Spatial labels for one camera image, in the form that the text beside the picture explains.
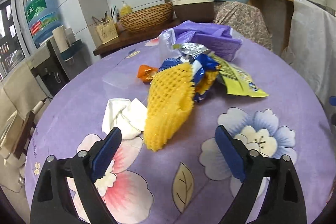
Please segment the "clear plastic cup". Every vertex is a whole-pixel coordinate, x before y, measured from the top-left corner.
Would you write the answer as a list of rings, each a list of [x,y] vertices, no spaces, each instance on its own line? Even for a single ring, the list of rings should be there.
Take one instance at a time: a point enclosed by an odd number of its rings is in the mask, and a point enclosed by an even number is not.
[[[140,88],[143,82],[137,77],[137,71],[126,66],[116,66],[102,77],[102,81],[114,88]]]

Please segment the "blue snack wrapper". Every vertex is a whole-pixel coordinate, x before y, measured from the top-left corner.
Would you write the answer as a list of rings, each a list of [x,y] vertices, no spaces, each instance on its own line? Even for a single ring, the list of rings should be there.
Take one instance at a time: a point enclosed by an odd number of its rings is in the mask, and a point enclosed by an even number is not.
[[[212,57],[201,53],[195,57],[180,56],[178,58],[168,58],[162,63],[158,71],[161,72],[183,63],[191,65],[193,75],[192,82],[195,87],[194,101],[201,102],[205,99],[209,89],[215,82],[221,65]]]

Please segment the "yellow foam fruit net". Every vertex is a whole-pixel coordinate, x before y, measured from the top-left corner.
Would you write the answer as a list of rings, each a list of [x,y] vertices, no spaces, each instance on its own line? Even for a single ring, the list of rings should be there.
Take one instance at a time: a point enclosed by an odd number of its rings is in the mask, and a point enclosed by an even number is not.
[[[182,63],[156,74],[150,84],[147,118],[143,131],[147,149],[163,149],[188,120],[195,102],[204,100],[219,74],[217,62],[201,68],[201,80],[194,80],[193,67]]]

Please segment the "orange peel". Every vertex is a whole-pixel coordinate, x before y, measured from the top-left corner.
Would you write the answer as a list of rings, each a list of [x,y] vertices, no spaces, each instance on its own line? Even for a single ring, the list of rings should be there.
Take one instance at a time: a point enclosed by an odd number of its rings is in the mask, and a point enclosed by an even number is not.
[[[154,79],[157,72],[158,68],[150,67],[148,65],[140,65],[137,72],[137,78],[144,83],[150,83]]]

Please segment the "wooden chair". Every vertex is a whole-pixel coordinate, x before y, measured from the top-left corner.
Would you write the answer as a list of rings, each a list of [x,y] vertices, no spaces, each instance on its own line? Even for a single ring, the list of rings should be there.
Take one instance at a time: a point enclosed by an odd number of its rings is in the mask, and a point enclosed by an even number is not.
[[[52,100],[51,97],[46,97],[45,99],[39,101],[32,110],[30,110],[22,124],[22,127],[19,131],[19,136],[14,145],[13,155],[16,159],[20,159],[21,155],[27,155],[26,147],[29,145],[31,140],[31,130],[36,128],[34,119],[38,112],[41,111],[42,107],[45,105],[47,100]]]

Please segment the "purple floral tablecloth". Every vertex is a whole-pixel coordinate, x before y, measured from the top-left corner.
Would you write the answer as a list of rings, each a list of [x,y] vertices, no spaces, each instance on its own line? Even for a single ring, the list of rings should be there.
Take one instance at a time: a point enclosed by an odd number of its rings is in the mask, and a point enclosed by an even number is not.
[[[119,89],[102,81],[116,66],[138,71],[159,67],[159,48],[145,43],[94,63],[69,82],[43,113],[26,160],[26,195],[32,200],[45,159],[73,157],[104,138],[108,100],[146,101],[148,86]],[[215,84],[164,149],[153,152],[143,138],[124,141],[107,176],[98,184],[119,223],[218,223],[238,192],[215,142],[223,125],[248,148],[267,156],[291,157],[312,222],[326,205],[335,178],[330,126],[306,81],[266,48],[244,40],[234,64],[249,73],[266,98],[229,96]]]

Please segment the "crumpled white tissue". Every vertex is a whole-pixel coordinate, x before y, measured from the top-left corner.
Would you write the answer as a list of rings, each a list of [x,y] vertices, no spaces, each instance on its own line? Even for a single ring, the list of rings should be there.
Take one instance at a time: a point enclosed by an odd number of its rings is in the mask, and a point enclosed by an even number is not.
[[[108,134],[114,127],[121,130],[123,140],[131,140],[143,133],[147,108],[137,98],[114,98],[107,102],[102,120],[102,132]]]

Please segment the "yellow-green snack bag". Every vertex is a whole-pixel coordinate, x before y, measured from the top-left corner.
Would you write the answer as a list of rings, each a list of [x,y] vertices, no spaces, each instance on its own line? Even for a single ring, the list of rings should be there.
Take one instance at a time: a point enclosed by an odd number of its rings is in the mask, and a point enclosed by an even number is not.
[[[268,93],[257,87],[249,73],[217,55],[211,57],[221,66],[217,79],[226,87],[227,94],[252,98],[269,96]]]

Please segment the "water dispenser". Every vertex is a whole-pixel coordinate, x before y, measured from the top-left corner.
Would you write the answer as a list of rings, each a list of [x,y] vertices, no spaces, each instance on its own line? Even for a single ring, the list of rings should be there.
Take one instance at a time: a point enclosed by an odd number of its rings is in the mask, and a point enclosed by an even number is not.
[[[70,80],[88,68],[83,57],[85,44],[76,40],[66,51],[60,52],[51,36],[30,58],[34,77],[40,77],[52,96],[55,96]]]

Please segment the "white cloth cover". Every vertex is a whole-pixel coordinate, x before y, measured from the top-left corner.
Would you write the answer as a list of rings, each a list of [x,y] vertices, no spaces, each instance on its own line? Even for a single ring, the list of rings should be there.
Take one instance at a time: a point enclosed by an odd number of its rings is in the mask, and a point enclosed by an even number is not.
[[[281,57],[309,84],[328,118],[335,114],[335,16],[306,0],[293,2],[288,46]]]

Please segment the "window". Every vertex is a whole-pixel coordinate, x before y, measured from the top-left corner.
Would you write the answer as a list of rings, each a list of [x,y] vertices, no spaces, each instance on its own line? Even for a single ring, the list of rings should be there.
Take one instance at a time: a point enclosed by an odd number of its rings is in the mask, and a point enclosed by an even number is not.
[[[1,0],[1,81],[30,56],[23,8],[24,0]]]

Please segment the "purple plastic package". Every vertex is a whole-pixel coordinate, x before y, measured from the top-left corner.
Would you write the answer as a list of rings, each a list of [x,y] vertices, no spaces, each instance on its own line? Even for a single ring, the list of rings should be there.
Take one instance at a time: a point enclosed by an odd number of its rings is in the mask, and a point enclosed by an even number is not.
[[[226,61],[232,61],[243,45],[241,38],[233,37],[234,29],[214,23],[195,23],[187,20],[180,25],[167,29],[158,37],[160,60],[181,55],[175,45],[197,43],[213,51]]]

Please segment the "dark wooden counter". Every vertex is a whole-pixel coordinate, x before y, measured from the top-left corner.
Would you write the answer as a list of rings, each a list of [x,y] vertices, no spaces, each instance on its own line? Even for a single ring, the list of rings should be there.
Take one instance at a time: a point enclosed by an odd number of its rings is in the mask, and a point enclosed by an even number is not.
[[[108,56],[111,53],[114,53],[120,49],[126,48],[128,46],[135,45],[137,43],[154,39],[159,36],[159,34],[167,30],[169,28],[173,28],[177,25],[181,24],[179,19],[172,20],[169,23],[166,23],[161,26],[156,26],[151,30],[147,30],[145,32],[139,33],[130,33],[127,31],[122,32],[119,37],[98,46],[94,51],[93,54],[95,56],[100,56],[101,58]]]

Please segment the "beige chopstick holder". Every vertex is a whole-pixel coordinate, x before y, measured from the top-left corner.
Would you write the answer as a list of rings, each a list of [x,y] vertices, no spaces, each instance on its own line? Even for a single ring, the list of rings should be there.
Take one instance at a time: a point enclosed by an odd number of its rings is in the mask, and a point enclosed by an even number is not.
[[[108,43],[118,37],[117,29],[113,19],[98,24],[96,26],[96,31],[103,44]]]

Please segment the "silver foil wrapper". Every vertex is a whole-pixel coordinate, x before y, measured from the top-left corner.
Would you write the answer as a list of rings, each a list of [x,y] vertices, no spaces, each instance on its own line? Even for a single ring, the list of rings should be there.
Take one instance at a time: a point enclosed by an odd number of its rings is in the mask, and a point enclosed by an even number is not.
[[[195,57],[200,54],[208,55],[209,53],[212,52],[212,50],[208,49],[206,46],[192,42],[174,44],[173,49],[178,50],[182,55],[189,57]]]

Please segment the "floral cloth cover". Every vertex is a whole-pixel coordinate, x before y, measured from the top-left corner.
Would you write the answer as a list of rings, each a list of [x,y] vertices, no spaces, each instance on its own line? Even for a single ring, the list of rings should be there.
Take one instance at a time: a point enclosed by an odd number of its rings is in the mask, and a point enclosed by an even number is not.
[[[247,39],[273,51],[272,35],[261,11],[238,1],[215,1],[215,24],[232,27]]]

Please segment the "blue water jug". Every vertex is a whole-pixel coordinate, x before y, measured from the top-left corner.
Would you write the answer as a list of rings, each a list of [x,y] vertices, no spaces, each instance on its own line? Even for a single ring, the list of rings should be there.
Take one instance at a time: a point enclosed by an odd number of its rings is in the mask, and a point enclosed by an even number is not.
[[[63,25],[58,6],[58,0],[28,0],[25,4],[27,24],[37,48]]]

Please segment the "woven basin sink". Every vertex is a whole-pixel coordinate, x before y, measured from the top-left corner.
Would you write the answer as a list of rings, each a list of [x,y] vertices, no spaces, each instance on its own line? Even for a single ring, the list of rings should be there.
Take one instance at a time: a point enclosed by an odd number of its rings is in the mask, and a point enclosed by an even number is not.
[[[127,32],[135,34],[171,22],[173,14],[173,4],[169,2],[126,14],[120,21]]]

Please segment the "yellow soap bottle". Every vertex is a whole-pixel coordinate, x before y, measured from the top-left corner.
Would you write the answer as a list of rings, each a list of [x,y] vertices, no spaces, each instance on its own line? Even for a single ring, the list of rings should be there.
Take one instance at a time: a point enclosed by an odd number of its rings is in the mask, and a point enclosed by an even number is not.
[[[133,10],[131,9],[131,7],[125,1],[122,1],[122,8],[120,10],[120,16],[125,16],[132,12]]]

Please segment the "brown white rice cooker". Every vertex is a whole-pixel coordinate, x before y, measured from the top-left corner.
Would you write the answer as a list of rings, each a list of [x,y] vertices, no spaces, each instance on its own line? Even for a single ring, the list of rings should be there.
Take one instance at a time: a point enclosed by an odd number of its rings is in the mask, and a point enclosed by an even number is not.
[[[211,23],[214,20],[214,0],[172,0],[172,3],[181,22]]]

